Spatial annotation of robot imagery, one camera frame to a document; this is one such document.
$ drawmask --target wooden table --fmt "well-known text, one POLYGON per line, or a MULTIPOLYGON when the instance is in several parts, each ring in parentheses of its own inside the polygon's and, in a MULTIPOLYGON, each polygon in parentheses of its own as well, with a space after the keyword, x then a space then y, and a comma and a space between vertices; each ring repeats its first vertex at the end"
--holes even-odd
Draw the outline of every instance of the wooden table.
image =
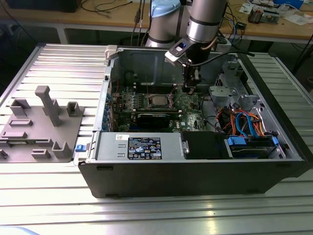
MULTIPOLYGON (((96 3, 103 3, 104 0, 95 0, 96 3)), ((114 7, 126 3, 126 0, 117 0, 108 5, 114 7)), ((246 23, 246 30, 243 36, 248 40, 260 41, 279 41, 292 43, 306 43, 310 38, 313 27, 309 24, 299 26, 285 19, 280 19, 278 24, 251 24, 247 21, 248 14, 239 13, 240 4, 245 0, 230 0, 231 8, 238 21, 246 23)), ((86 11, 82 8, 77 9, 76 13, 64 13, 55 11, 23 10, 10 9, 5 3, 6 9, 10 14, 23 25, 53 27, 58 31, 61 43, 67 44, 66 28, 91 29, 91 30, 109 30, 109 31, 132 31, 134 27, 134 16, 138 9, 138 3, 132 3, 111 10, 107 18, 100 14, 86 11)), ((84 7, 93 10, 92 0, 87 1, 84 7)), ((306 10, 313 10, 313 7, 307 7, 306 10)), ((149 4, 146 4, 144 10, 143 28, 147 29, 149 4)), ((15 22, 0 7, 0 24, 14 24, 15 22)), ((231 28, 226 21, 223 22, 221 32, 230 34, 231 28)))

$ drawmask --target gray plastic block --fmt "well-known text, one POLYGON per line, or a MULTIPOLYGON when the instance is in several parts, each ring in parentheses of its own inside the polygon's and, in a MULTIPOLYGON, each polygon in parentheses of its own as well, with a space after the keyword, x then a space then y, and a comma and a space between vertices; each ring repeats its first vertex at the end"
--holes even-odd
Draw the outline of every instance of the gray plastic block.
MULTIPOLYGON (((61 111, 61 108, 60 108, 60 106, 58 104, 58 101, 56 99, 52 99, 52 103, 53 103, 54 109, 57 111, 57 114, 59 115, 60 111, 61 111)), ((48 116, 48 113, 45 110, 45 107, 43 107, 43 111, 44 111, 45 115, 48 116)))
POLYGON ((46 141, 36 141, 36 145, 39 147, 52 147, 53 141, 52 139, 48 139, 46 141))
POLYGON ((31 126, 33 122, 30 119, 18 119, 18 120, 11 120, 9 122, 10 126, 31 126))
POLYGON ((6 152, 4 152, 3 149, 0 149, 0 156, 3 158, 3 159, 6 159, 6 157, 8 156, 6 152))
POLYGON ((31 109, 24 109, 27 118, 31 119, 31 126, 10 126, 12 120, 20 120, 14 115, 11 115, 9 121, 0 131, 0 149, 3 149, 7 154, 7 159, 0 157, 0 163, 66 163, 70 162, 73 155, 69 154, 66 158, 57 158, 52 151, 52 142, 58 142, 60 145, 67 142, 69 148, 75 148, 76 138, 79 127, 82 121, 84 107, 79 107, 81 116, 69 117, 66 106, 60 106, 59 118, 62 122, 61 126, 53 126, 48 116, 43 112, 41 106, 32 106, 31 109), (27 138, 2 138, 5 132, 26 132, 27 138), (47 149, 50 158, 33 158, 31 153, 33 149, 47 149))
POLYGON ((12 103, 12 106, 15 106, 14 103, 18 104, 18 106, 21 106, 23 109, 30 109, 31 108, 26 99, 17 98, 12 103))
POLYGON ((48 114, 53 126, 59 126, 61 124, 61 120, 59 119, 58 112, 49 96, 49 92, 49 86, 38 86, 35 90, 35 95, 38 96, 43 102, 45 111, 48 114))
POLYGON ((60 148, 57 142, 54 142, 52 152, 57 158, 67 158, 68 156, 72 155, 72 151, 70 150, 66 141, 63 143, 62 148, 60 148))
POLYGON ((25 139, 27 137, 27 134, 26 132, 4 132, 1 137, 12 139, 25 139))
POLYGON ((67 113, 69 117, 79 117, 81 115, 77 102, 67 103, 67 113))
POLYGON ((10 148, 11 145, 8 143, 8 141, 0 141, 0 147, 1 148, 10 148))
POLYGON ((46 149, 33 149, 33 152, 31 153, 31 155, 35 159, 51 158, 51 155, 49 154, 48 150, 46 150, 46 149))
POLYGON ((15 99, 10 106, 10 109, 16 117, 26 117, 24 109, 30 109, 30 106, 26 99, 15 99))

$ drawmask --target circuit board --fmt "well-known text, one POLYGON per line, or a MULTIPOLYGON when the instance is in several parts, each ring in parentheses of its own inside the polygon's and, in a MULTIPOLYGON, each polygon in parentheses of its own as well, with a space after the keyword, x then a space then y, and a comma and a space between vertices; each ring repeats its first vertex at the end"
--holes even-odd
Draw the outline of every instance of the circuit board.
POLYGON ((114 101, 114 130, 118 132, 180 132, 207 131, 201 114, 202 93, 188 95, 178 88, 174 94, 136 93, 125 88, 114 101), (138 114, 166 115, 170 117, 165 128, 151 130, 137 125, 138 114))

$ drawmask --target power supply label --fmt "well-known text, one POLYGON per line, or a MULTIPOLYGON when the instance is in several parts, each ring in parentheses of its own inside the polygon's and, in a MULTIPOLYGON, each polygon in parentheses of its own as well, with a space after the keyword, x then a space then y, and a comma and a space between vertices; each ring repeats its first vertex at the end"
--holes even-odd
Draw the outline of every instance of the power supply label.
POLYGON ((128 159, 161 160, 160 138, 128 138, 128 159))

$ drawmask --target motherboard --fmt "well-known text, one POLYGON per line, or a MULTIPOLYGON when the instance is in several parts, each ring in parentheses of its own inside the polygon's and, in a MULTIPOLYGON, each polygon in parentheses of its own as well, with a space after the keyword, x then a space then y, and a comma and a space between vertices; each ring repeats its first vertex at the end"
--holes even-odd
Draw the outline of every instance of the motherboard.
POLYGON ((180 86, 168 93, 125 87, 113 95, 114 131, 206 131, 201 114, 203 93, 183 93, 180 86))

